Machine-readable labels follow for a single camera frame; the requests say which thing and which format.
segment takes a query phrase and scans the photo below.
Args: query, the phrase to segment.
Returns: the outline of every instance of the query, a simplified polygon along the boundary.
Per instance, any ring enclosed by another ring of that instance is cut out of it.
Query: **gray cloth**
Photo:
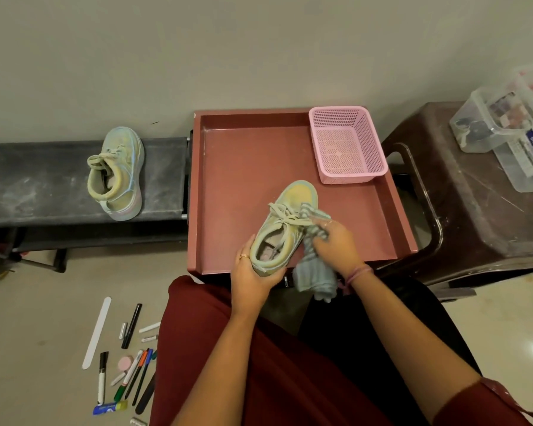
[[[300,206],[300,218],[310,218],[311,216],[329,219],[330,216],[319,209],[313,208],[309,203],[302,203]],[[336,296],[338,280],[333,269],[325,264],[316,254],[313,239],[320,236],[322,239],[328,238],[328,233],[319,225],[306,227],[304,236],[304,258],[294,268],[294,286],[298,291],[311,290],[314,292],[314,299],[322,299],[329,303]]]

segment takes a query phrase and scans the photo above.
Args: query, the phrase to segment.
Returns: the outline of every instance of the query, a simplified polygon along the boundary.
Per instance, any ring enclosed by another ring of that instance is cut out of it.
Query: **bracelet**
[[[363,263],[361,266],[357,266],[353,272],[347,277],[345,284],[342,284],[338,281],[338,287],[343,290],[344,295],[351,294],[351,283],[356,279],[359,275],[365,272],[371,272],[373,273],[373,269],[370,267],[369,264]]]

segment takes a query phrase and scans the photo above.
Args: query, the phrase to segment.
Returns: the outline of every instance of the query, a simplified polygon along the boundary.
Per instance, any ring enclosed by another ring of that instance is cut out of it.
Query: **label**
[[[527,178],[533,176],[533,128],[524,135],[508,142],[509,149],[517,159]]]

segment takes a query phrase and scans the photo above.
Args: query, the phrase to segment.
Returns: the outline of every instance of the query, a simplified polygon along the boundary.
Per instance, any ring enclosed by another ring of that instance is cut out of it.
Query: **sneaker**
[[[275,203],[269,203],[270,214],[251,245],[251,264],[265,277],[284,267],[302,242],[309,218],[300,218],[302,203],[318,207],[316,188],[305,180],[288,185]]]
[[[138,178],[144,147],[128,127],[110,130],[99,155],[87,158],[91,167],[87,188],[93,199],[116,221],[134,218],[142,208]]]

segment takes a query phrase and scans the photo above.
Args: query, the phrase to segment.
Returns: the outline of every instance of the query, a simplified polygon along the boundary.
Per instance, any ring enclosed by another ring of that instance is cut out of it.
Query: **plastic basket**
[[[322,183],[368,182],[387,173],[387,160],[367,109],[314,107],[309,116]]]

